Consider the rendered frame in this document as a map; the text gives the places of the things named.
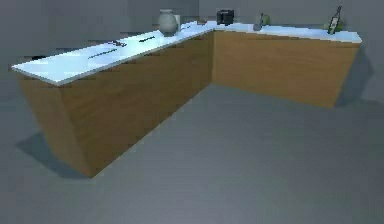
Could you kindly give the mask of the dark bottle with white label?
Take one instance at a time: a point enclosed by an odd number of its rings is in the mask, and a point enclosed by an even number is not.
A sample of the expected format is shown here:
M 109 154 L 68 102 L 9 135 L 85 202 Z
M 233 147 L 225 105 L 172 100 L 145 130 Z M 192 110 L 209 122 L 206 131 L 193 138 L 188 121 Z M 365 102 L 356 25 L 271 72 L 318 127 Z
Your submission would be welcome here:
M 342 9 L 342 6 L 339 5 L 337 7 L 336 13 L 331 18 L 331 21 L 329 23 L 328 30 L 327 30 L 327 33 L 330 34 L 330 35 L 333 35 L 335 33 L 336 27 L 337 27 L 337 25 L 338 25 L 338 23 L 340 21 L 341 9 Z

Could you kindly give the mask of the wooden counter with white top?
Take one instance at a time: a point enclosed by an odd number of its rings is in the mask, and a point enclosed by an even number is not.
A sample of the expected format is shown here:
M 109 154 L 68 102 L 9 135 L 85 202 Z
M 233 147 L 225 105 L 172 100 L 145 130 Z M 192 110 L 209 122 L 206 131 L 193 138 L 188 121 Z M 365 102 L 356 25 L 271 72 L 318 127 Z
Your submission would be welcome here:
M 54 158 L 93 177 L 211 83 L 336 104 L 358 33 L 253 26 L 189 22 L 171 37 L 151 31 L 116 40 L 125 47 L 107 42 L 12 69 Z

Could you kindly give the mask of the grey round vase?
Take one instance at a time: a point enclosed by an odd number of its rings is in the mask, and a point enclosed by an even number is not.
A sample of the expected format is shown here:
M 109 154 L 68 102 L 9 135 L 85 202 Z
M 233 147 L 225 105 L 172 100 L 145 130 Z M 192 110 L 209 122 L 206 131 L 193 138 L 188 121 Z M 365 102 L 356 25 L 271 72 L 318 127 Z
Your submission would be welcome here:
M 178 29 L 178 23 L 171 9 L 161 9 L 158 19 L 159 31 L 166 37 L 173 36 Z

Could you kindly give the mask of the black long knife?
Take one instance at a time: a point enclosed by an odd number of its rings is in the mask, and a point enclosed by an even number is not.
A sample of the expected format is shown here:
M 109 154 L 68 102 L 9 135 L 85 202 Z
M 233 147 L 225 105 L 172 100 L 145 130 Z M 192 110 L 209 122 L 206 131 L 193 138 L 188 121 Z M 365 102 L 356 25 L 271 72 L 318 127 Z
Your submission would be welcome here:
M 91 55 L 88 57 L 88 59 L 91 59 L 91 58 L 95 58 L 95 57 L 98 57 L 98 56 L 101 56 L 101 55 L 104 55 L 104 54 L 108 54 L 108 53 L 111 53 L 111 52 L 114 52 L 114 51 L 117 51 L 118 49 L 110 49 L 110 50 L 107 50 L 107 51 L 104 51 L 104 52 L 100 52 L 100 53 L 97 53 L 97 54 L 94 54 L 94 55 Z

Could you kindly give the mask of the green round fruit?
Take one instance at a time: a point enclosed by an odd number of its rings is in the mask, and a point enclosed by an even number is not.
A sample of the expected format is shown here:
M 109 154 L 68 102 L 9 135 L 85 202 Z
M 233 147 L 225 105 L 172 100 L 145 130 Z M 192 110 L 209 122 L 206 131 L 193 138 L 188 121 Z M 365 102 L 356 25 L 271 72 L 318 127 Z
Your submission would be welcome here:
M 328 27 L 329 27 L 329 24 L 323 24 L 321 29 L 328 30 Z M 344 27 L 344 22 L 343 22 L 343 20 L 340 20 L 338 25 L 336 26 L 335 33 L 342 31 L 343 27 Z

